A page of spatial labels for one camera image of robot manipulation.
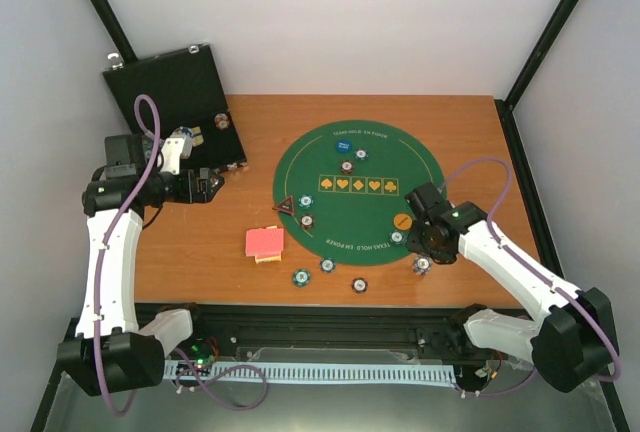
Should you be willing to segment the brown poker chip stack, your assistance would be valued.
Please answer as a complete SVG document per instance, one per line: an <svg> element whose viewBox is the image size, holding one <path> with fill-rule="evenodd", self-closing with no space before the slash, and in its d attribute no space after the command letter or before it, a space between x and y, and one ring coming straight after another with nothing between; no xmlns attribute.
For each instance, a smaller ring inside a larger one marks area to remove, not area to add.
<svg viewBox="0 0 640 432"><path fill-rule="evenodd" d="M368 282L364 278L358 277L352 281L351 287L355 293L362 294L368 290Z"/></svg>

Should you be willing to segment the grey poker chip stack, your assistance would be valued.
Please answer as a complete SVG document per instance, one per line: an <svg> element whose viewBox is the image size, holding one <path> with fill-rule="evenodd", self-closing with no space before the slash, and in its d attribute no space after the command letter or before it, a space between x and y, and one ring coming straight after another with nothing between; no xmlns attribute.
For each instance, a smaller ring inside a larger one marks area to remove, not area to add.
<svg viewBox="0 0 640 432"><path fill-rule="evenodd" d="M432 261L429 257L418 256L413 261L412 270L416 275L425 276L432 267Z"/></svg>

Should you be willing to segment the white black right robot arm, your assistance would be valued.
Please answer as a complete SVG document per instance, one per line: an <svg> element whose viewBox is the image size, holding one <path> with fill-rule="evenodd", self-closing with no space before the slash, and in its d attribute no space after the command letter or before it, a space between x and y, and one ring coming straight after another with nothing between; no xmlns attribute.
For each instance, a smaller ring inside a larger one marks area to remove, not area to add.
<svg viewBox="0 0 640 432"><path fill-rule="evenodd" d="M407 240L410 251L438 265L463 257L509 292L528 315L522 319L470 306L459 325L463 344L528 362L561 392L592 377L614 381L620 376L612 307L604 293L582 290L551 272L471 202L406 201L415 217Z"/></svg>

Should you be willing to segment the orange big blind button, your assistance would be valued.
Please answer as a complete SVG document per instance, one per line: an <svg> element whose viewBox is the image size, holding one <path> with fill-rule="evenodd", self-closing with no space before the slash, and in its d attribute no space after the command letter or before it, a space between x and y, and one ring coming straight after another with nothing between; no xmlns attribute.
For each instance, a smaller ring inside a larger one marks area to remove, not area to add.
<svg viewBox="0 0 640 432"><path fill-rule="evenodd" d="M411 228L413 219L406 213L399 213L393 218L393 225L397 230L407 231Z"/></svg>

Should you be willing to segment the blue small blind button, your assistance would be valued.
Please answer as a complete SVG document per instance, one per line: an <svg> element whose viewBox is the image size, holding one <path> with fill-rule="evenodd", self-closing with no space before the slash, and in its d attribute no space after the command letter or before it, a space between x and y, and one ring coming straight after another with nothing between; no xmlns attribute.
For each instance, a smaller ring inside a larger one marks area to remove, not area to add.
<svg viewBox="0 0 640 432"><path fill-rule="evenodd" d="M348 154L353 149L353 143L349 139L340 139L335 142L335 150L340 154Z"/></svg>

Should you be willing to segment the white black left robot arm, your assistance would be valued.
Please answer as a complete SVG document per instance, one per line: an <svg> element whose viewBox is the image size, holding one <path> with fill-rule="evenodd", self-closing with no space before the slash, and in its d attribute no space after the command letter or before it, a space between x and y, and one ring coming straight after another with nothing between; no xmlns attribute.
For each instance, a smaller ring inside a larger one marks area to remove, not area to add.
<svg viewBox="0 0 640 432"><path fill-rule="evenodd" d="M208 330L193 319L191 307L173 306L141 327L134 304L145 210L206 204L224 184L209 168L183 167L190 152L184 135L159 142L110 136L106 163L82 194L90 245L86 293L74 336L59 344L57 362L89 396L156 386L176 346L193 355L207 345Z"/></svg>

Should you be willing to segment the red triangular dealer button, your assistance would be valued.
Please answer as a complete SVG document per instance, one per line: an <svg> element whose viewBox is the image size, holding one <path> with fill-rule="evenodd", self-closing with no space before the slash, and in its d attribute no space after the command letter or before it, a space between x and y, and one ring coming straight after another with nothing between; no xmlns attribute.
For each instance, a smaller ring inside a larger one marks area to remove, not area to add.
<svg viewBox="0 0 640 432"><path fill-rule="evenodd" d="M284 213L287 215L295 214L295 201L294 198L289 195L285 197L283 200L277 202L272 206L272 209L276 212Z"/></svg>

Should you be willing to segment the teal poker chip stack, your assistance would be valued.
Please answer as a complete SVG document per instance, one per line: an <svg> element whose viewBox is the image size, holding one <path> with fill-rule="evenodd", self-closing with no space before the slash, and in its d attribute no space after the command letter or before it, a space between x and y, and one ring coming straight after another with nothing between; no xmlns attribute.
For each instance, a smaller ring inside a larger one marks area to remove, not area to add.
<svg viewBox="0 0 640 432"><path fill-rule="evenodd" d="M311 273L307 269L298 269L292 275L292 282L296 287L305 287L311 281Z"/></svg>

